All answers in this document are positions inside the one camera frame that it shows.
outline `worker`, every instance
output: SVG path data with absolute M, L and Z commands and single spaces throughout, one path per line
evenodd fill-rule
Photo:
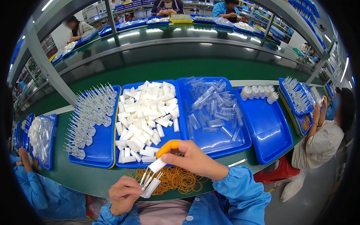
M 100 216 L 93 225 L 231 224 L 228 218 L 234 219 L 234 224 L 265 224 L 264 212 L 271 194 L 264 192 L 262 183 L 255 183 L 249 168 L 224 166 L 204 154 L 190 140 L 179 140 L 178 151 L 184 157 L 168 153 L 161 157 L 162 161 L 213 180 L 214 189 L 234 206 L 227 216 L 211 192 L 198 195 L 193 201 L 187 198 L 187 201 L 135 203 L 143 191 L 137 180 L 122 176 L 109 190 L 112 204 L 101 208 Z
M 70 31 L 71 38 L 67 43 L 80 40 L 81 36 L 86 31 L 90 31 L 90 30 L 95 31 L 95 28 L 93 26 L 87 24 L 85 21 L 78 21 L 75 16 L 72 16 L 69 19 L 67 19 L 65 21 L 65 25 L 71 30 Z
M 255 9 L 254 14 L 260 14 L 259 9 Z
M 248 6 L 246 6 L 246 3 L 244 3 L 244 4 L 241 6 L 241 8 L 242 8 L 242 9 L 244 9 L 244 10 L 249 11 L 249 7 L 248 7 Z
M 12 136 L 13 101 L 11 90 L 5 91 L 5 138 Z M 68 189 L 33 171 L 28 153 L 23 147 L 19 157 L 11 154 L 10 163 L 19 187 L 37 214 L 47 219 L 85 218 L 85 194 Z
M 181 0 L 155 0 L 151 9 L 151 16 L 185 14 L 184 4 Z
M 343 88 L 338 97 L 339 103 L 332 108 L 334 120 L 325 120 L 328 107 L 325 96 L 321 112 L 320 106 L 315 104 L 313 124 L 306 137 L 286 154 L 288 162 L 294 168 L 318 168 L 336 154 L 344 133 L 351 128 L 355 116 L 355 98 L 351 90 Z
M 230 22 L 239 22 L 240 14 L 236 8 L 238 4 L 239 0 L 224 0 L 224 2 L 216 3 L 212 10 L 212 17 L 224 17 Z

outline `green workbench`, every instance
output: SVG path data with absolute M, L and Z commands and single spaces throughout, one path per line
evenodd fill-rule
M 210 65 L 214 62 L 202 62 L 202 65 Z M 218 64 L 225 63 L 222 62 L 222 60 L 217 60 Z M 187 73 L 187 76 L 198 76 L 198 70 L 192 70 L 191 67 L 199 66 L 199 64 L 191 64 L 189 65 L 189 73 Z M 105 74 L 97 75 L 91 78 L 87 78 L 83 81 L 80 81 L 76 84 L 71 85 L 71 89 L 75 92 L 78 90 L 86 89 L 94 84 L 98 84 L 100 82 L 104 83 L 109 81 L 112 85 L 125 85 L 129 83 L 135 83 L 140 82 L 144 80 L 161 80 L 161 79 L 177 79 L 181 76 L 184 76 L 184 74 L 181 73 L 174 73 L 165 74 L 165 73 L 158 73 L 158 64 L 147 64 L 145 67 L 138 66 L 138 67 L 132 67 L 128 69 L 122 69 L 118 71 L 112 71 Z M 162 64 L 162 70 L 164 69 L 167 71 L 168 67 L 173 66 L 171 63 L 166 62 L 165 64 Z M 283 76 L 286 76 L 291 72 L 291 74 L 300 81 L 304 81 L 304 79 L 307 78 L 307 76 L 302 75 L 298 71 L 294 71 L 285 67 L 274 67 L 271 68 L 271 65 L 267 64 L 260 64 L 258 63 L 258 66 L 261 66 L 262 68 L 267 69 L 267 71 L 270 71 L 265 76 L 255 76 L 256 78 L 261 78 L 265 80 L 266 78 L 272 78 L 272 76 L 278 76 L 279 73 L 283 73 Z M 212 68 L 205 69 L 205 67 L 201 66 L 203 74 L 206 76 L 218 76 L 218 74 L 222 74 L 221 70 L 222 68 L 219 68 L 217 66 L 213 66 Z M 247 76 L 240 75 L 240 74 L 233 74 L 228 73 L 229 75 L 226 76 L 229 80 L 234 79 L 244 79 Z M 50 95 L 45 100 L 39 101 L 36 105 L 33 106 L 34 111 L 42 111 L 42 113 L 46 112 L 44 111 L 44 108 L 48 107 L 49 105 L 52 105 L 52 107 L 60 108 L 62 107 L 62 101 L 59 101 L 60 99 L 57 99 L 56 95 Z M 296 134 L 295 127 L 291 122 L 290 116 L 287 113 L 284 104 L 279 101 L 279 104 L 281 108 L 283 109 L 284 115 L 286 120 L 288 121 L 288 125 L 290 127 L 291 135 L 293 138 L 293 146 L 295 146 L 302 137 L 299 137 Z M 127 175 L 126 169 L 124 168 L 117 168 L 116 166 L 112 169 L 101 169 L 101 168 L 94 168 L 94 167 L 87 167 L 82 166 L 78 164 L 70 163 L 68 160 L 68 153 L 63 151 L 63 144 L 66 141 L 65 140 L 65 133 L 67 133 L 67 127 L 68 127 L 68 121 L 70 114 L 72 112 L 66 112 L 58 115 L 58 121 L 57 121 L 57 134 L 54 138 L 53 142 L 53 165 L 52 169 L 50 171 L 45 170 L 41 167 L 38 168 L 38 172 L 43 174 L 44 176 L 49 177 L 50 179 L 60 183 L 61 185 L 64 185 L 68 188 L 98 196 L 103 198 L 108 198 L 108 190 L 121 176 Z M 240 165 L 248 166 L 253 173 L 256 173 L 262 169 L 264 169 L 268 165 L 259 165 L 256 156 L 254 147 L 252 146 L 250 149 L 231 155 L 223 158 L 218 158 L 216 161 L 223 165 L 230 165 L 233 163 L 236 163 L 242 159 L 247 159 L 245 162 L 241 163 Z M 212 191 L 212 182 L 209 180 L 203 184 L 203 189 L 199 192 L 193 192 L 192 194 L 180 194 L 178 190 L 170 190 L 163 195 L 159 196 L 153 196 L 150 200 L 152 201 L 160 201 L 160 200 L 167 200 L 167 199 L 177 199 L 177 198 L 184 198 L 189 197 L 192 195 L 198 195 L 202 193 L 206 193 L 209 191 Z

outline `yellow tray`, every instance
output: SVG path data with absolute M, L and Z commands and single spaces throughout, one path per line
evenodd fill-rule
M 193 19 L 191 19 L 191 20 L 176 20 L 176 21 L 172 21 L 172 20 L 171 20 L 171 15 L 169 15 L 169 19 L 170 19 L 170 21 L 171 21 L 172 23 L 192 23 L 192 22 L 194 22 Z
M 278 92 L 279 92 L 279 93 L 281 92 L 281 94 L 279 94 L 279 96 L 280 96 L 281 100 L 283 101 L 283 103 L 284 103 L 284 105 L 285 105 L 285 108 L 286 108 L 286 110 L 288 111 L 288 113 L 289 113 L 289 115 L 290 115 L 290 118 L 291 118 L 294 126 L 296 127 L 295 130 L 296 130 L 297 135 L 299 135 L 300 137 L 305 136 L 305 134 L 302 133 L 302 130 L 299 129 L 299 127 L 300 127 L 299 121 L 298 121 L 296 118 L 294 118 L 294 115 L 292 114 L 292 112 L 290 111 L 290 109 L 289 109 L 289 107 L 288 107 L 287 100 L 285 101 L 285 99 L 284 99 L 283 96 L 282 96 L 282 95 L 283 95 L 283 91 L 282 91 L 279 87 L 278 87 Z

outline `person in purple jacket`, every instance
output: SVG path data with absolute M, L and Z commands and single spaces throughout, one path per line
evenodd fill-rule
M 151 16 L 185 14 L 184 4 L 181 0 L 155 0 L 151 9 Z
M 190 140 L 179 140 L 178 151 L 184 157 L 168 153 L 162 161 L 210 178 L 214 189 L 232 205 L 227 215 L 211 192 L 186 199 L 136 202 L 143 194 L 140 185 L 134 178 L 122 176 L 109 190 L 111 204 L 101 208 L 93 225 L 265 224 L 265 207 L 271 194 L 264 192 L 262 183 L 255 183 L 249 168 L 224 166 Z

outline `white plastic part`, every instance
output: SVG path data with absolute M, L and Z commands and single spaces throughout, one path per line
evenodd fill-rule
M 158 152 L 160 149 L 159 148 L 154 148 L 154 147 L 150 147 L 150 146 L 146 146 L 145 150 L 149 150 L 149 151 L 153 151 L 153 152 Z
M 127 140 L 127 145 L 134 151 L 134 152 L 139 152 L 140 148 L 131 140 Z
M 120 150 L 118 163 L 122 163 L 122 159 L 125 157 L 125 150 Z
M 130 156 L 130 148 L 125 148 L 125 157 L 129 157 Z
M 139 139 L 137 139 L 136 137 L 131 137 L 130 141 L 132 141 L 136 146 L 138 146 L 140 149 L 143 149 L 145 147 L 145 144 L 142 143 L 141 141 L 139 141 Z
M 180 131 L 180 128 L 179 128 L 179 121 L 177 118 L 174 118 L 172 120 L 174 122 L 174 132 L 179 132 Z
M 116 126 L 117 134 L 120 136 L 121 133 L 122 133 L 122 123 L 121 123 L 121 122 L 117 122 L 117 123 L 115 123 L 115 126 Z
M 162 119 L 160 118 L 157 118 L 155 120 L 155 122 L 159 123 L 160 125 L 164 126 L 164 127 L 167 127 L 169 124 L 166 122 L 166 121 L 163 121 Z
M 161 170 L 166 165 L 165 162 L 161 160 L 161 158 L 158 158 L 155 162 L 151 163 L 149 165 L 149 169 L 153 171 L 154 173 L 157 173 L 159 170 Z
M 132 156 L 135 156 L 137 162 L 141 162 L 142 159 L 141 159 L 141 156 L 140 156 L 138 153 L 134 152 L 134 151 L 131 149 L 131 150 L 130 150 L 130 154 L 131 154 Z
M 135 162 L 135 161 L 136 161 L 135 156 L 129 156 L 129 157 L 122 158 L 121 162 L 119 162 L 119 163 L 127 163 L 127 162 Z
M 162 130 L 162 126 L 161 126 L 160 124 L 157 124 L 157 125 L 156 125 L 156 129 L 157 129 L 157 131 L 159 132 L 159 136 L 160 136 L 161 138 L 165 137 L 164 131 Z
M 125 135 L 121 135 L 121 140 L 129 140 L 134 134 L 131 131 L 127 131 Z
M 140 155 L 154 157 L 155 152 L 150 150 L 141 149 Z

